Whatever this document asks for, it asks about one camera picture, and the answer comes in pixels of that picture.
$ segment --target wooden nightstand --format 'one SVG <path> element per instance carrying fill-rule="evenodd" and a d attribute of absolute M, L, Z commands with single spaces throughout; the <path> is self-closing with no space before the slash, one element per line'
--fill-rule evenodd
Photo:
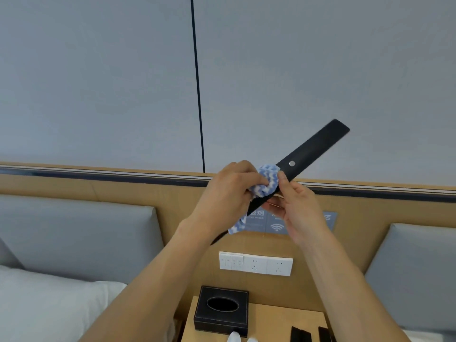
<path fill-rule="evenodd" d="M 188 312 L 182 342 L 226 342 L 227 335 L 196 331 L 193 316 L 198 297 L 194 296 Z M 290 342 L 291 327 L 306 330 L 312 334 L 312 342 L 319 342 L 318 327 L 327 328 L 322 312 L 295 310 L 293 308 L 248 305 L 248 336 L 259 342 Z"/>

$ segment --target forearm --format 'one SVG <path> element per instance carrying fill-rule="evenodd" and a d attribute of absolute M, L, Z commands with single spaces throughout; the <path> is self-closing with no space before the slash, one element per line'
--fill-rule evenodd
<path fill-rule="evenodd" d="M 338 342 L 409 341 L 327 228 L 301 249 Z"/>
<path fill-rule="evenodd" d="M 156 258 L 118 295 L 81 341 L 160 341 L 209 245 L 181 222 Z"/>

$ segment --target person's left hand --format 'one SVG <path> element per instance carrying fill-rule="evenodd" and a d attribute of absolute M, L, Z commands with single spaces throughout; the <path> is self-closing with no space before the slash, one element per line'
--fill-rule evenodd
<path fill-rule="evenodd" d="M 268 179 L 249 161 L 232 162 L 209 182 L 189 219 L 214 238 L 247 213 L 252 199 L 248 188 L 259 184 L 268 185 Z"/>

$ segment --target hand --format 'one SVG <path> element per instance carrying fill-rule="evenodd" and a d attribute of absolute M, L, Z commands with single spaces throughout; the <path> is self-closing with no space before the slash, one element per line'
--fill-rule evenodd
<path fill-rule="evenodd" d="M 283 219 L 288 235 L 303 246 L 315 231 L 326 227 L 322 209 L 312 190 L 297 182 L 289 182 L 282 171 L 278 177 L 283 198 L 274 196 L 262 207 Z"/>
<path fill-rule="evenodd" d="M 230 163 L 209 182 L 190 219 L 214 239 L 247 213 L 252 200 L 248 188 L 259 184 L 268 185 L 268 179 L 250 162 Z"/>

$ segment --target black leather tissue box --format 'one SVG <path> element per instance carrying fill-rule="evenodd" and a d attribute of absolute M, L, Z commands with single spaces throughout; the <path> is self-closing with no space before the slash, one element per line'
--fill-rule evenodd
<path fill-rule="evenodd" d="M 248 291 L 202 286 L 193 321 L 196 330 L 247 337 Z"/>

